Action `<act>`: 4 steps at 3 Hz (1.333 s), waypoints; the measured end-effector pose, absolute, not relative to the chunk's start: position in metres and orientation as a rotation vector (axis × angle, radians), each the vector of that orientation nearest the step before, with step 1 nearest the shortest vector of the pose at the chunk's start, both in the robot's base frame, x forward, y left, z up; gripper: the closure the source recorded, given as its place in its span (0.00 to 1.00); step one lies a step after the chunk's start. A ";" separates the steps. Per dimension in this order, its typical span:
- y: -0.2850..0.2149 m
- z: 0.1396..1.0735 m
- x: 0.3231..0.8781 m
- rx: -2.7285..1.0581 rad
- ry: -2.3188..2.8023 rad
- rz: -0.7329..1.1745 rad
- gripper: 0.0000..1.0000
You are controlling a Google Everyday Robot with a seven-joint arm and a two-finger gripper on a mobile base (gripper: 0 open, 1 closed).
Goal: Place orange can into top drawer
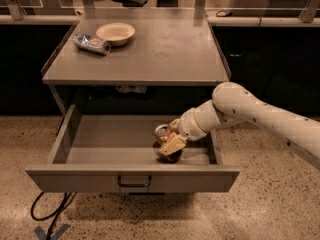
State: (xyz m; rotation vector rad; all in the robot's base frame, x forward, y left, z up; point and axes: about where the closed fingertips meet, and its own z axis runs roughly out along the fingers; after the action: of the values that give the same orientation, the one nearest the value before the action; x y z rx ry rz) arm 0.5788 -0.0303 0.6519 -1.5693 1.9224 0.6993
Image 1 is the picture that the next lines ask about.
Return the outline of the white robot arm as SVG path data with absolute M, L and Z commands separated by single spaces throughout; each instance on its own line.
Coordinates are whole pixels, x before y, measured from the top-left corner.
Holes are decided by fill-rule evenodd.
M 320 122 L 265 103 L 233 82 L 219 84 L 212 98 L 155 129 L 164 157 L 209 132 L 247 121 L 279 137 L 302 159 L 320 169 Z

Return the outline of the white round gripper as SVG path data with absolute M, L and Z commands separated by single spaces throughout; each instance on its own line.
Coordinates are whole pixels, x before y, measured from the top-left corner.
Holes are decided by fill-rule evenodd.
M 180 119 L 176 118 L 169 123 L 171 131 L 165 136 L 159 137 L 159 152 L 164 156 L 169 156 L 179 150 L 182 150 L 189 141 L 197 141 L 207 136 L 207 132 L 198 125 L 195 115 L 195 109 L 191 108 L 183 113 Z

